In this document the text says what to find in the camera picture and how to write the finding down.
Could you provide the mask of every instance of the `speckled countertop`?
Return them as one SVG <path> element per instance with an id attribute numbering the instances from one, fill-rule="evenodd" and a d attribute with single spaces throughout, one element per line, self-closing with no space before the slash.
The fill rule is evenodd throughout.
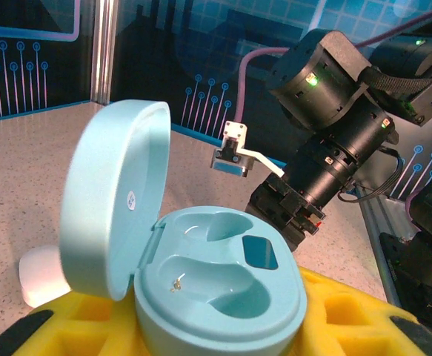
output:
<path id="1" fill-rule="evenodd" d="M 74 148 L 99 109 L 88 103 L 0 121 L 0 333 L 30 311 L 21 296 L 18 261 L 33 247 L 58 243 L 62 189 Z M 172 133 L 162 215 L 195 205 L 244 210 L 268 175 L 248 178 L 209 168 L 214 147 Z M 320 232 L 295 252 L 299 265 L 385 299 L 358 205 L 333 199 Z"/>

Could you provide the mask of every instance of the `earbud case lid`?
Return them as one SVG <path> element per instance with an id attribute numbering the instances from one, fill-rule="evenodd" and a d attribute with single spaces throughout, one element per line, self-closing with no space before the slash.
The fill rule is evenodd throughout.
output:
<path id="1" fill-rule="evenodd" d="M 101 109 L 74 153 L 62 200 L 59 248 L 78 292 L 121 300 L 159 217 L 170 153 L 165 102 Z"/>

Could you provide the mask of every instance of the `yellow foam holder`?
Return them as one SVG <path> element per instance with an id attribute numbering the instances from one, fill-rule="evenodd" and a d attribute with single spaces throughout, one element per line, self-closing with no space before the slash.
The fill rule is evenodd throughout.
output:
<path id="1" fill-rule="evenodd" d="M 416 318 L 345 284 L 301 268 L 308 312 L 287 356 L 424 356 L 391 321 Z M 120 302 L 70 292 L 32 313 L 54 315 L 15 356 L 148 356 L 133 293 Z"/>

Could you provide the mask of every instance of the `purple cable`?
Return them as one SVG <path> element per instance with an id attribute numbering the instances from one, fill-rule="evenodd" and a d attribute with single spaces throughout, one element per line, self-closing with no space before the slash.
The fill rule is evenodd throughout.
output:
<path id="1" fill-rule="evenodd" d="M 389 37 L 392 37 L 396 35 L 399 32 L 402 32 L 403 30 L 412 27 L 416 24 L 419 24 L 420 22 L 426 21 L 428 19 L 432 18 L 432 11 L 428 11 L 427 13 L 424 13 L 421 16 L 416 17 L 415 19 L 411 19 L 410 21 L 405 22 L 404 24 L 401 24 L 400 26 L 394 27 L 393 29 L 384 32 L 378 36 L 373 37 L 372 39 L 367 39 L 365 41 L 362 41 L 358 44 L 356 44 L 357 48 L 365 47 L 368 45 L 372 45 L 374 43 L 383 41 L 384 39 L 388 39 Z"/>
<path id="2" fill-rule="evenodd" d="M 404 24 L 401 24 L 400 26 L 394 27 L 393 29 L 384 32 L 378 36 L 373 37 L 372 39 L 365 40 L 363 42 L 360 42 L 356 44 L 357 48 L 365 47 L 368 45 L 372 45 L 374 43 L 383 41 L 384 39 L 388 39 L 391 36 L 396 35 L 399 32 L 402 32 L 403 30 L 412 27 L 420 22 L 423 22 L 425 20 L 432 18 L 432 11 L 428 11 L 427 13 L 424 13 L 421 16 L 416 17 L 415 19 L 411 19 L 410 21 L 405 22 Z M 241 122 L 242 121 L 242 115 L 244 113 L 244 101 L 245 101 L 245 77 L 247 75 L 247 64 L 248 62 L 258 56 L 263 56 L 266 54 L 283 54 L 290 48 L 287 47 L 267 47 L 267 48 L 260 48 L 258 50 L 253 50 L 252 52 L 246 54 L 244 58 L 242 58 L 242 61 L 240 62 L 239 66 L 239 83 L 238 83 L 238 93 L 237 93 L 237 104 L 236 104 L 236 114 L 234 116 L 233 121 L 234 122 Z"/>
<path id="3" fill-rule="evenodd" d="M 265 54 L 283 54 L 290 48 L 286 47 L 268 47 L 268 48 L 259 48 L 258 50 L 253 50 L 252 52 L 246 54 L 239 66 L 239 88 L 237 92 L 237 105 L 236 105 L 236 114 L 233 118 L 234 122 L 242 121 L 242 114 L 244 113 L 244 101 L 245 101 L 245 77 L 247 73 L 247 64 L 248 62 L 258 56 L 263 56 Z"/>

